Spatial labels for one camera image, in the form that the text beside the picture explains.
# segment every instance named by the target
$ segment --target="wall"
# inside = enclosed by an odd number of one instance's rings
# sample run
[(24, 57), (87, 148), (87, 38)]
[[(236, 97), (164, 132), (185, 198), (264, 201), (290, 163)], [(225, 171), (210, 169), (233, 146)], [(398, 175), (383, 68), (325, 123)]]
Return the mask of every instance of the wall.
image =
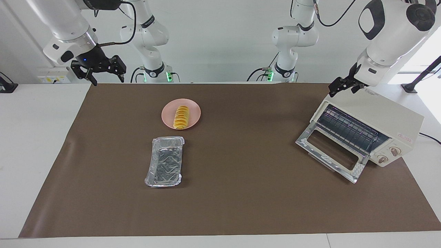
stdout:
[[(37, 45), (44, 47), (51, 38), (49, 30), (31, 11), (25, 0), (2, 0), (9, 4), (25, 24)], [(163, 59), (173, 66), (183, 81), (217, 82), (244, 81), (256, 68), (268, 66), (276, 47), (271, 42), (272, 31), (280, 26), (295, 25), (289, 16), (290, 1), (261, 2), (253, 0), (150, 0), (156, 19), (170, 32), (170, 42), (159, 47)], [(351, 0), (321, 1), (321, 18), (325, 23), (334, 22)], [(338, 76), (346, 76), (359, 54), (369, 44), (358, 27), (358, 16), (369, 0), (356, 1), (347, 15), (334, 27), (316, 24), (320, 31), (319, 42), (309, 48), (298, 48), (297, 71), (299, 81), (331, 82)], [(101, 11), (98, 18), (93, 11), (83, 11), (91, 26), (97, 29), (100, 42), (119, 41), (120, 27), (130, 24), (119, 11)], [(14, 61), (7, 68), (15, 78), (33, 82), (36, 67), (44, 64), (39, 55), (23, 49), (14, 30), (1, 25), (1, 50), (7, 47), (14, 54)], [(104, 48), (108, 56), (118, 54), (127, 65), (128, 75), (142, 65), (137, 53), (127, 46)], [(391, 78), (412, 56), (409, 53), (392, 70)], [(99, 82), (117, 82), (116, 76), (98, 74)]]

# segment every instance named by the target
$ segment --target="white tabletop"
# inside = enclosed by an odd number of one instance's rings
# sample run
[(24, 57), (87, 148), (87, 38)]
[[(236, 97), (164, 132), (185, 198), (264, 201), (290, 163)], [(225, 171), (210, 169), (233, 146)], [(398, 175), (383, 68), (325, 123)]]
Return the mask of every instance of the white tabletop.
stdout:
[[(0, 247), (441, 247), (441, 231), (16, 239), (88, 89), (88, 84), (20, 85), (13, 94), (0, 94)], [(440, 123), (418, 95), (406, 94), (397, 85), (372, 89), (422, 114), (421, 132), (441, 138)], [(441, 219), (441, 146), (420, 136), (404, 160)]]

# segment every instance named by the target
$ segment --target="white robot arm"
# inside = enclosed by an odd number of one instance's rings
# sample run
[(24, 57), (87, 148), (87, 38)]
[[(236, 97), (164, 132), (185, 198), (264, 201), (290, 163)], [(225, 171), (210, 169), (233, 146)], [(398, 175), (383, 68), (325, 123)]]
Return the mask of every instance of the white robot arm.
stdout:
[(372, 0), (363, 9), (359, 27), (371, 43), (363, 51), (346, 78), (329, 86), (333, 97), (352, 87), (377, 86), (389, 69), (418, 45), (435, 24), (435, 0), (410, 4), (400, 0)]
[(298, 59), (295, 47), (308, 47), (317, 43), (318, 30), (314, 26), (314, 11), (313, 0), (296, 0), (291, 14), (297, 25), (274, 30), (272, 40), (280, 51), (272, 68), (274, 81), (289, 82), (293, 78)]
[[(164, 83), (172, 81), (170, 66), (162, 61), (161, 54), (155, 46), (168, 43), (168, 30), (160, 24), (152, 14), (150, 6), (146, 0), (128, 0), (135, 6), (137, 14), (137, 25), (124, 26), (120, 35), (122, 40), (127, 40), (132, 35), (132, 30), (136, 29), (133, 41), (129, 46), (139, 52), (144, 64), (145, 78), (149, 83)], [(133, 10), (129, 9), (129, 15), (133, 18)]]
[(98, 44), (94, 30), (81, 15), (82, 9), (116, 10), (120, 0), (27, 0), (33, 11), (52, 31), (54, 38), (43, 49), (48, 58), (64, 64), (72, 61), (71, 68), (79, 79), (97, 85), (92, 73), (108, 72), (124, 82), (126, 66), (115, 55), (107, 58)]

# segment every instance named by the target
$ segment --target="plate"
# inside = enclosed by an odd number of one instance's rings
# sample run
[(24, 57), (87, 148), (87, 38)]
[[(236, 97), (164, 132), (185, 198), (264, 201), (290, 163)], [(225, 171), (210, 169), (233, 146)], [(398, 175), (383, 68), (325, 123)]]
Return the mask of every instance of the plate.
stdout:
[(164, 122), (164, 124), (167, 127), (177, 130), (176, 128), (173, 127), (173, 123), (175, 121), (176, 110), (180, 106), (187, 106), (188, 109), (190, 110), (190, 118), (188, 119), (188, 127), (181, 129), (181, 130), (185, 130), (185, 129), (193, 127), (201, 118), (201, 108), (199, 107), (199, 105), (195, 101), (190, 100), (190, 99), (185, 99), (185, 98), (173, 100), (173, 101), (169, 102), (162, 109), (162, 114), (161, 114), (162, 122)]

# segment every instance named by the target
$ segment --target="wire rack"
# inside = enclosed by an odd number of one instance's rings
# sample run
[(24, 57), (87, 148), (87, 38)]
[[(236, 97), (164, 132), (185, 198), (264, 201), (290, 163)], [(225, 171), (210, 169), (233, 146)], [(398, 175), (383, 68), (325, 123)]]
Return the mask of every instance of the wire rack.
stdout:
[(375, 129), (332, 105), (326, 108), (317, 124), (322, 130), (361, 154), (370, 154), (373, 144), (378, 140), (378, 132)]

